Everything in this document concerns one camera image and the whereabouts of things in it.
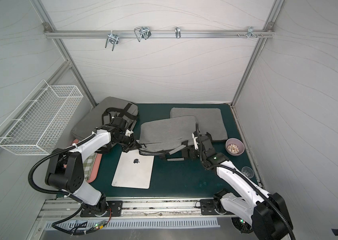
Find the grey laptop bag with strap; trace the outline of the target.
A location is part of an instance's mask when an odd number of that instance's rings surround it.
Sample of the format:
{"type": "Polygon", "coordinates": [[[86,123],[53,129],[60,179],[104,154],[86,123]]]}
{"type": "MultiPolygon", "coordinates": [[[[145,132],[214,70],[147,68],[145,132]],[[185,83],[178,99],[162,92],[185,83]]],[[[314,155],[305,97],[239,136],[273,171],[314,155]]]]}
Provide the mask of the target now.
{"type": "Polygon", "coordinates": [[[133,130],[138,117],[138,106],[132,102],[107,97],[94,109],[85,115],[71,130],[71,134],[77,140],[83,140],[96,128],[110,123],[112,117],[121,115],[127,122],[129,130],[133,130]]]}

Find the grey laptop sleeve front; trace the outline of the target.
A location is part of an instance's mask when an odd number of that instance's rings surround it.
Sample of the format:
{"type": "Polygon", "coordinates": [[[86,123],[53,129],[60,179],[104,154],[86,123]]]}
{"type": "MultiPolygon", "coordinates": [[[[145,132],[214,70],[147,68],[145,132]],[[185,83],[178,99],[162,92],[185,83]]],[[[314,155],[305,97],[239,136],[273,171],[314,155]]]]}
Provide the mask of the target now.
{"type": "Polygon", "coordinates": [[[196,130],[194,116],[183,116],[146,122],[141,125],[139,148],[145,156],[172,155],[193,147],[196,130]]]}

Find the grey laptop sleeve back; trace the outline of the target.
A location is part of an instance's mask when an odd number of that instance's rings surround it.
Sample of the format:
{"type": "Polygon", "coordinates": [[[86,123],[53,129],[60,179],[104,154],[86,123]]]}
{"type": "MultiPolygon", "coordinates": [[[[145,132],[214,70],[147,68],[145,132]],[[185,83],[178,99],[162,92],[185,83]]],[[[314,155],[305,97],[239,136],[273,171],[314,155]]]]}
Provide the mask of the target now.
{"type": "Polygon", "coordinates": [[[172,108],[170,117],[194,116],[202,134],[209,133],[214,142],[228,139],[220,109],[216,108],[172,108]]]}

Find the silver laptop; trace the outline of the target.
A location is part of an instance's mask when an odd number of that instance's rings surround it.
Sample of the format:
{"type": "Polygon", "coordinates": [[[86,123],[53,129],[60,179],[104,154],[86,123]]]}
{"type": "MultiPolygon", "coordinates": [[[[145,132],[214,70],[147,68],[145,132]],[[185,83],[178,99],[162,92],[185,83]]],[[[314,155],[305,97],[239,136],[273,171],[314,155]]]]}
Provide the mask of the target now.
{"type": "Polygon", "coordinates": [[[112,181],[113,187],[149,189],[154,156],[140,155],[139,150],[122,152],[112,181]]]}

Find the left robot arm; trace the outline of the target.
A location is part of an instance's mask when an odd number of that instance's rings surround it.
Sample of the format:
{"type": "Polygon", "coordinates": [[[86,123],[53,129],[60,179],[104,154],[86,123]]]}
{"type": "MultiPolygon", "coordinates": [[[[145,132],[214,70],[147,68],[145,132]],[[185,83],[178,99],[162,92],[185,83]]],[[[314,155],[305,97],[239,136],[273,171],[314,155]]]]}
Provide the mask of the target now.
{"type": "Polygon", "coordinates": [[[108,124],[96,128],[77,144],[65,149],[55,149],[31,168],[28,183],[37,192],[65,195],[81,204],[103,209],[107,205],[105,194],[93,188],[85,180],[83,162],[102,147],[110,149],[113,145],[121,145],[126,152],[138,146],[133,131],[124,118],[112,117],[108,124]],[[54,190],[43,189],[34,181],[36,169],[46,161],[49,163],[45,184],[53,187],[54,190]]]}

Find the grey laptop sleeve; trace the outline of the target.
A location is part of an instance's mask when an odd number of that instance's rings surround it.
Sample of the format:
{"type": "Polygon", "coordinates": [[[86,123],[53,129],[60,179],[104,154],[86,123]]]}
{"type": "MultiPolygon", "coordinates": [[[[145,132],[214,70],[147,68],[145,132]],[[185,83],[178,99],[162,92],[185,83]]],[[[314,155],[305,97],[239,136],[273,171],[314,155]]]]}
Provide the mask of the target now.
{"type": "Polygon", "coordinates": [[[194,116],[202,134],[209,133],[214,142],[228,139],[220,109],[216,108],[172,108],[170,117],[194,116]]]}
{"type": "Polygon", "coordinates": [[[139,148],[145,156],[172,155],[193,147],[196,130],[194,116],[183,116],[146,122],[141,125],[139,148]]]}

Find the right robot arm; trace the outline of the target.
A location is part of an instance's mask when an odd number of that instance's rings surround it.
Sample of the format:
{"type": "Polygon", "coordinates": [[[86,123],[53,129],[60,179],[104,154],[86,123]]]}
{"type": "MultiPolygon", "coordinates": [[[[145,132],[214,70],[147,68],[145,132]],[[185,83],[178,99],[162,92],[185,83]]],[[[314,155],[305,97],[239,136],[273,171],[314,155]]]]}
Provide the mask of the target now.
{"type": "Polygon", "coordinates": [[[214,200],[218,212],[237,215],[260,240],[296,238],[285,200],[278,193],[271,194],[250,180],[226,155],[216,152],[207,135],[195,131],[192,138],[203,167],[215,171],[239,194],[220,191],[214,200]]]}

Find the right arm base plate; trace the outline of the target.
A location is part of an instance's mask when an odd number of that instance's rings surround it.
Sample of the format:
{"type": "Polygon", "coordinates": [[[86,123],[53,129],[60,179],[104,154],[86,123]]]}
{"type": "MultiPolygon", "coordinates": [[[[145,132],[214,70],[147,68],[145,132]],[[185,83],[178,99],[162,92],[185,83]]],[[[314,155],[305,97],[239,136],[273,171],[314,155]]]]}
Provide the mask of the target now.
{"type": "Polygon", "coordinates": [[[201,199],[195,203],[195,208],[200,210],[202,216],[225,215],[227,212],[218,210],[212,199],[201,199]]]}

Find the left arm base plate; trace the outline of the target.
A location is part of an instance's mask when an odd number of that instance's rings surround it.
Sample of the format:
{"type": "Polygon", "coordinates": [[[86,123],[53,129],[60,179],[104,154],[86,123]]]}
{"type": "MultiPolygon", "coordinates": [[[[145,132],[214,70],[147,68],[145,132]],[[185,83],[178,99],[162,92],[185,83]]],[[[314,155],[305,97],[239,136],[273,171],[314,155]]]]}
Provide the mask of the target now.
{"type": "Polygon", "coordinates": [[[119,217],[121,215],[123,202],[122,201],[106,201],[106,207],[104,210],[97,211],[95,206],[84,205],[80,212],[80,217],[91,218],[91,217],[119,217]]]}

